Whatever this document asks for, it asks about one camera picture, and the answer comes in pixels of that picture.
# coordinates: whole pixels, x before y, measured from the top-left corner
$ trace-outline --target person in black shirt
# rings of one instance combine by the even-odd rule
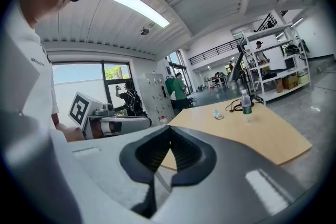
[[[147,113],[142,110],[142,102],[137,91],[134,90],[132,81],[126,81],[126,92],[119,93],[120,87],[116,86],[115,96],[125,101],[124,107],[127,109],[127,116],[144,116],[148,117]]]

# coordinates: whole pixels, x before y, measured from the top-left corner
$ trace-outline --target plastic bottle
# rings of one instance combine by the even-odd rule
[[[247,122],[252,121],[252,104],[250,96],[247,94],[247,90],[242,90],[241,96],[241,107],[243,108],[243,113]]]
[[[165,124],[167,124],[167,123],[168,123],[167,117],[162,116],[162,117],[160,118],[160,124],[161,124],[161,125],[165,125]]]

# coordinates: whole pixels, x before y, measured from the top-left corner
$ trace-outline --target cardboard box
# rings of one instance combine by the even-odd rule
[[[277,92],[283,92],[283,85],[282,85],[282,79],[277,79],[276,80],[276,89],[277,89]]]
[[[299,79],[297,75],[282,79],[283,88],[287,90],[297,87],[299,85],[298,82]]]

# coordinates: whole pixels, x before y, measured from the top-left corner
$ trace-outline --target white robot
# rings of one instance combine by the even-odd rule
[[[103,104],[80,92],[75,94],[68,116],[82,129],[86,139],[93,139],[91,121],[97,119],[105,137],[144,130],[152,125],[147,117],[116,116],[111,104]],[[113,133],[109,128],[110,122],[114,123]]]

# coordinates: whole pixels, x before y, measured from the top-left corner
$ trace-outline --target window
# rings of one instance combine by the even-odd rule
[[[115,88],[116,86],[119,86],[121,88],[119,93],[126,92],[126,81],[132,81],[130,68],[128,65],[125,64],[110,63],[105,63],[103,67],[105,72],[106,84],[108,85],[108,95],[110,96],[113,108],[116,111],[122,111],[125,109],[125,101],[119,97],[116,97]]]
[[[182,74],[182,80],[184,85],[187,86],[186,94],[193,92],[193,87],[191,86],[190,78],[187,72],[187,68],[184,66],[184,61],[180,51],[173,52],[167,56],[167,60],[170,65],[170,70],[172,75],[176,76],[177,73]]]
[[[68,117],[76,92],[86,94],[99,102],[111,103],[118,115],[126,115],[123,99],[116,97],[116,85],[125,92],[126,81],[132,81],[126,63],[73,62],[53,63],[55,93],[59,108],[58,117],[66,126],[76,126]]]
[[[102,103],[107,97],[100,63],[73,63],[52,66],[59,121],[68,127],[76,126],[68,117],[76,92],[86,94]]]

